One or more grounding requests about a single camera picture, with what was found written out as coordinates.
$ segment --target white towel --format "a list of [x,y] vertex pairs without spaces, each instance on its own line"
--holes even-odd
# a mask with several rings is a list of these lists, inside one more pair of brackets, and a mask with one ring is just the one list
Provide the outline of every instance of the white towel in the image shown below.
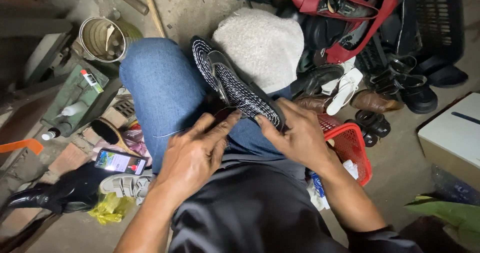
[[303,32],[294,20],[241,8],[220,22],[213,41],[267,94],[297,79]]

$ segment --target red shoe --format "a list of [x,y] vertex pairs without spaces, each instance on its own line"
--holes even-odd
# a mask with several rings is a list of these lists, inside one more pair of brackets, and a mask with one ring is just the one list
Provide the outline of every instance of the red shoe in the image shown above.
[[384,22],[384,20],[392,13],[392,11],[396,8],[398,0],[370,0],[372,4],[376,1],[382,1],[381,7],[378,11],[378,15],[376,16],[375,20],[365,21],[371,26],[368,28],[368,32],[362,36],[361,43],[357,45],[354,49],[346,49],[342,46],[339,42],[335,43],[332,48],[326,50],[327,56],[327,63],[343,63],[350,58],[356,56],[360,53],[360,51],[367,45],[370,38],[375,34],[377,29],[380,25]]
[[378,10],[365,0],[292,0],[305,14],[362,22],[377,17]]

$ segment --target brown leather shoe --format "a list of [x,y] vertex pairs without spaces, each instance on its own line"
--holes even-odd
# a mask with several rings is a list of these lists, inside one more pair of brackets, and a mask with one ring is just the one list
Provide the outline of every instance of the brown leather shoe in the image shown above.
[[299,97],[293,100],[299,107],[307,110],[313,110],[317,114],[325,113],[333,97]]
[[358,91],[353,96],[350,105],[355,109],[364,109],[376,113],[386,113],[404,107],[404,104],[401,102],[394,99],[387,99],[369,90]]

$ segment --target yellow plastic bag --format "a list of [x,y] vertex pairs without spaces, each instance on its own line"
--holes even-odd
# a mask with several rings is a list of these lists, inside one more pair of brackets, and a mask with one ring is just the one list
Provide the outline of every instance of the yellow plastic bag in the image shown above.
[[122,221],[134,205],[135,198],[132,197],[118,198],[115,193],[100,194],[100,201],[87,213],[96,218],[100,224],[106,225]]

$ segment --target green machine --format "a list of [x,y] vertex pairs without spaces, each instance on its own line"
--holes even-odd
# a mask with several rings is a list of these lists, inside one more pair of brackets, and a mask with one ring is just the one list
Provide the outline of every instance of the green machine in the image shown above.
[[[56,127],[61,123],[69,123],[71,130],[62,132],[63,137],[70,136],[79,128],[100,117],[117,95],[118,89],[122,87],[117,64],[87,62],[82,59],[76,60],[75,63],[76,65],[65,84],[40,120],[42,125],[48,128]],[[81,73],[84,69],[93,75],[103,92],[99,93],[87,82]],[[59,116],[65,107],[77,102],[85,103],[87,109],[72,116]]]

